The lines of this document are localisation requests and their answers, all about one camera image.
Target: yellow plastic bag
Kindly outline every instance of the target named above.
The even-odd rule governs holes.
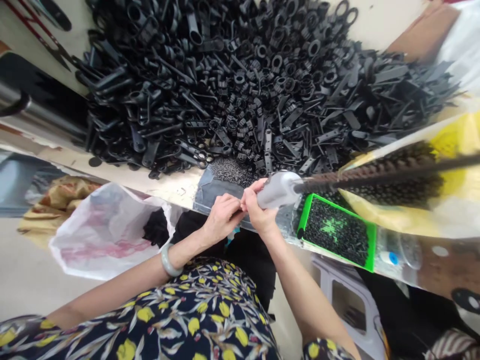
[[[353,160],[342,170],[364,165],[404,146],[429,142],[439,158],[455,158],[480,151],[480,98],[459,96],[458,107],[442,111],[437,122],[380,149]],[[405,206],[375,205],[340,190],[358,215],[401,233],[462,239],[480,236],[480,165],[446,171],[439,198],[430,199],[430,210]]]

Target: clear plastic bag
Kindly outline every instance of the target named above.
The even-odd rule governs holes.
[[[110,280],[159,252],[142,236],[150,214],[160,208],[170,241],[182,207],[105,184],[81,202],[48,246],[66,274]]]
[[[448,68],[451,84],[461,91],[480,96],[480,0],[453,5],[460,10],[455,24],[438,52],[436,62],[453,62]]]

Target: navy floral dress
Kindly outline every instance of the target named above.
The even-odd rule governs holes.
[[[190,261],[181,276],[122,307],[61,330],[42,316],[0,323],[0,359],[279,359],[256,285],[232,263]],[[304,359],[352,359],[317,339]]]

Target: gray tool handle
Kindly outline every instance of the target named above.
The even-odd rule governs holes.
[[[300,194],[294,192],[294,185],[301,182],[298,174],[291,171],[274,173],[257,194],[258,206],[262,209],[275,209],[294,204]]]

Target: floor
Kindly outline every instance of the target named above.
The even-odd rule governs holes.
[[[63,273],[50,253],[38,248],[16,232],[18,220],[0,218],[0,321],[25,314],[46,315],[100,281]],[[295,254],[314,274],[310,252],[293,246]],[[276,279],[269,313],[275,314],[272,329],[284,359],[299,359],[302,338]]]

